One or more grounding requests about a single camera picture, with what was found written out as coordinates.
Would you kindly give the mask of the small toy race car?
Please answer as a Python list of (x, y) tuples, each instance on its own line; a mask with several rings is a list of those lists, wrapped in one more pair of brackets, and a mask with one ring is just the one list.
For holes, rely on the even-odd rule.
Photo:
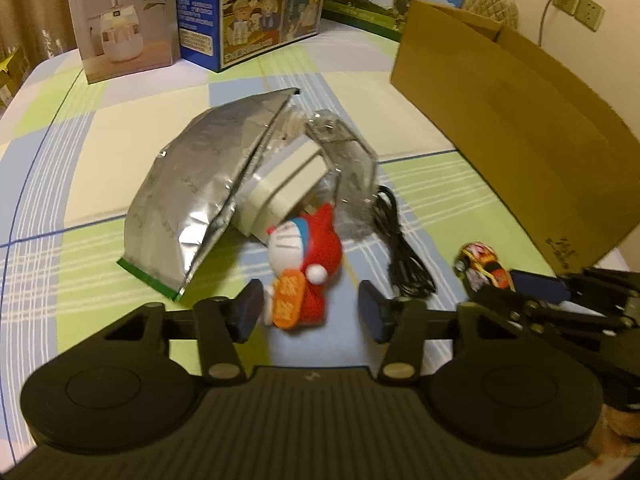
[(511, 274), (500, 262), (496, 252), (480, 242), (465, 244), (454, 260), (457, 274), (469, 292), (478, 292), (484, 286), (514, 289)]

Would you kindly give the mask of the Doraemon red plush toy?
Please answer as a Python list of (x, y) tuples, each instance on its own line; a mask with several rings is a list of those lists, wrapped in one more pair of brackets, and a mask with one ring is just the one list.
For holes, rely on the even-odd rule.
[(270, 323), (280, 330), (322, 324), (326, 286), (343, 259), (333, 205), (325, 203), (312, 214), (301, 214), (271, 229), (267, 248), (274, 274)]

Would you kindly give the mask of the silver foil pouch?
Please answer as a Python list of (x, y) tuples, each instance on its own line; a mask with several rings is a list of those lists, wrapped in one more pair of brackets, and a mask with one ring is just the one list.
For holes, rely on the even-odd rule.
[(291, 109), (297, 88), (204, 110), (156, 155), (129, 206), (118, 264), (170, 300), (181, 298), (235, 213)]

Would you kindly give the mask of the white power adapter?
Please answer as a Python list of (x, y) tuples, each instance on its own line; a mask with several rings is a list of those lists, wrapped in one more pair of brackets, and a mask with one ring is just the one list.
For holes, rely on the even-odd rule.
[(320, 145), (299, 136), (240, 186), (232, 224), (267, 244), (268, 231), (285, 221), (329, 171)]

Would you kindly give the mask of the clear bag with metal rack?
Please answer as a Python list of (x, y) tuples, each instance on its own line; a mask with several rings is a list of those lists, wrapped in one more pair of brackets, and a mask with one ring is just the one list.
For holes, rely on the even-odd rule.
[(308, 212), (330, 203), (334, 226), (342, 240), (362, 240), (373, 231), (372, 205), (378, 189), (378, 155), (362, 135), (329, 110), (318, 110), (306, 135), (320, 146), (328, 173), (303, 201)]

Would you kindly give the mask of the brown cardboard box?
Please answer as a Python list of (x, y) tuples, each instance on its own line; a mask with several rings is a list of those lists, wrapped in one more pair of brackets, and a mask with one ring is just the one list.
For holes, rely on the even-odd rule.
[(588, 84), (488, 18), (416, 0), (390, 75), (559, 274), (593, 266), (639, 222), (639, 142)]

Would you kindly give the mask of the dark blue milk carton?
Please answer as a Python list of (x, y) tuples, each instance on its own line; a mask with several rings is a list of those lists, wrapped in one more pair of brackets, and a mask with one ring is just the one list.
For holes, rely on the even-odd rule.
[(177, 0), (181, 57), (219, 73), (318, 32), (323, 0)]

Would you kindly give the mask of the white humidifier box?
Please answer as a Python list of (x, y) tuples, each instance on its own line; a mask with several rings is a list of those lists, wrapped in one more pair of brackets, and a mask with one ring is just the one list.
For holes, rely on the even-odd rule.
[(180, 58), (176, 0), (68, 0), (90, 84)]

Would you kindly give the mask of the quilted beige chair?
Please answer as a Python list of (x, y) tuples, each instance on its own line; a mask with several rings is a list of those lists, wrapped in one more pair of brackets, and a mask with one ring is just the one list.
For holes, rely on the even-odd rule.
[(464, 0), (461, 9), (518, 29), (518, 6), (513, 0)]

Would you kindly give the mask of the beige curtain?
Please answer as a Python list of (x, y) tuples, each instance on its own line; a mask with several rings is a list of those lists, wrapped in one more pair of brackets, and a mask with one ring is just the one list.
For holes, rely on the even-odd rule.
[(22, 50), (30, 68), (76, 48), (68, 0), (1, 0), (1, 56)]

